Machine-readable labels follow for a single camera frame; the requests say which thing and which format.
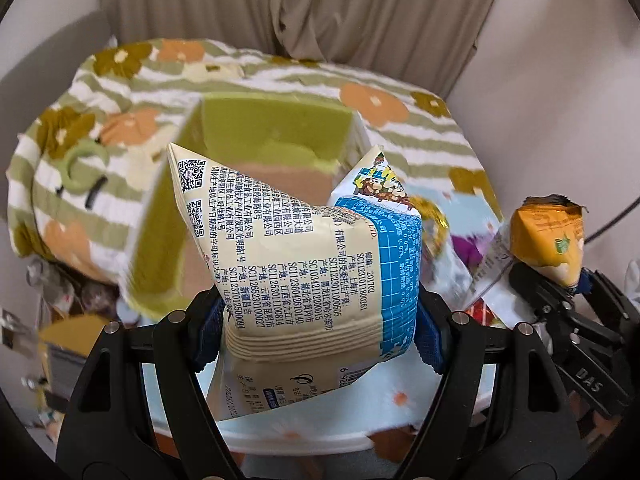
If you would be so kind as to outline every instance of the blue gripper pad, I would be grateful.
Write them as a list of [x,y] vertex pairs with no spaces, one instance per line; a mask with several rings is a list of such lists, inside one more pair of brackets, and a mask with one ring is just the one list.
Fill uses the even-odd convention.
[[420,354],[422,362],[431,365],[437,374],[444,372],[444,356],[440,341],[440,330],[431,319],[428,311],[418,300],[418,308],[415,319],[414,343]]
[[193,359],[193,363],[198,371],[215,361],[220,351],[220,340],[222,339],[222,315],[225,310],[225,302],[218,297],[207,315],[200,329],[200,339],[198,350]]

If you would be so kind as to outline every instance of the beige curtain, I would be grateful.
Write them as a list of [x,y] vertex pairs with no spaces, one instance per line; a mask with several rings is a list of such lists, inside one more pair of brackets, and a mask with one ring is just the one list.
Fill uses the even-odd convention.
[[374,70],[446,95],[493,0],[102,0],[121,41],[213,38]]

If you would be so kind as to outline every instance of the orange flower pattern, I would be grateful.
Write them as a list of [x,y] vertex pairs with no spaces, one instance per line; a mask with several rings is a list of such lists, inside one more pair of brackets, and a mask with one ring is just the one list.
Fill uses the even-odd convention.
[[451,118],[451,113],[446,103],[437,95],[426,94],[425,92],[411,92],[411,97],[414,98],[415,105],[420,110],[424,110],[434,117]]
[[193,63],[204,57],[204,47],[199,41],[162,40],[158,61],[180,61]]
[[347,83],[340,88],[340,101],[355,108],[375,128],[388,122],[403,123],[409,110],[397,97],[371,86]]
[[155,108],[142,108],[135,112],[113,115],[100,131],[100,142],[105,146],[143,144],[158,130],[158,114]]
[[44,241],[60,261],[99,282],[110,282],[91,260],[89,237],[80,222],[64,227],[50,220],[44,228]]

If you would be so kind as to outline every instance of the black cable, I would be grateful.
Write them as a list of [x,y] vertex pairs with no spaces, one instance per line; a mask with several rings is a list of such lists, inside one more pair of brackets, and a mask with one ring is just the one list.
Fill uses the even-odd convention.
[[598,229],[596,232],[594,232],[594,234],[587,236],[587,238],[584,241],[584,244],[585,245],[589,244],[589,243],[593,242],[599,236],[601,236],[604,233],[606,233],[614,225],[616,225],[618,222],[620,222],[625,216],[627,216],[629,213],[631,213],[636,207],[638,207],[639,204],[640,204],[640,196],[638,198],[636,198],[622,213],[620,213],[618,216],[616,216],[613,220],[611,220],[610,222],[607,222],[606,224],[604,224],[600,229]]

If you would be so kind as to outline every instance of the snack bag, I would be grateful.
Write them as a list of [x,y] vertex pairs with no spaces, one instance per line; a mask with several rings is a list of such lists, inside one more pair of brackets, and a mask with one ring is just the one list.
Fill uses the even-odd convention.
[[560,195],[527,198],[491,241],[462,309],[487,307],[509,329],[521,321],[535,323],[529,303],[509,284],[514,262],[521,260],[550,280],[572,288],[580,277],[583,245],[580,206]]
[[328,206],[175,144],[168,155],[178,209],[225,301],[207,395],[216,420],[347,386],[406,351],[422,222],[379,147]]
[[578,284],[583,248],[582,207],[565,196],[528,197],[511,217],[511,254],[558,285]]

